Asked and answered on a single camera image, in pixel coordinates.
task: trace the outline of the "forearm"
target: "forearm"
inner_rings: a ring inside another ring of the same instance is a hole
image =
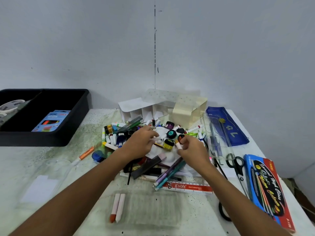
[[[242,236],[290,236],[277,222],[255,206],[211,164],[199,172],[212,187]]]
[[[122,149],[42,206],[10,236],[73,235],[109,183],[128,163]]]

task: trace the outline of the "purple pen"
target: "purple pen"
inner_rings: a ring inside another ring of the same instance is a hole
[[[155,181],[155,183],[153,184],[153,188],[156,187],[159,183],[161,183],[165,177],[170,173],[172,172],[172,170],[174,170],[174,168],[183,160],[182,157],[178,158],[176,162],[174,162],[171,167],[166,171],[164,172],[162,175],[159,176],[159,178]]]

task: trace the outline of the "hand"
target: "hand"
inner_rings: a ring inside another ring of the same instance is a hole
[[[128,157],[128,162],[144,157],[149,153],[155,142],[151,138],[158,136],[159,134],[153,131],[150,126],[144,126],[132,134],[128,141],[121,147],[121,150]]]
[[[182,138],[180,143],[183,144],[183,150],[178,150],[177,153],[200,174],[200,171],[210,163],[206,147],[197,138],[188,135]]]

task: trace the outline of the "person's left hand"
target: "person's left hand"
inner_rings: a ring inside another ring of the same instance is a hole
[[[153,131],[150,126],[144,126],[132,134],[128,141],[121,147],[121,150],[128,157],[129,161],[144,157],[150,152],[155,142],[151,139],[158,136],[159,134]]]

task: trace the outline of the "person's left arm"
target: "person's left arm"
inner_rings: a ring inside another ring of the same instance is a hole
[[[136,131],[122,148],[53,197],[10,236],[73,235],[120,170],[151,150],[154,136],[158,133],[149,126]]]

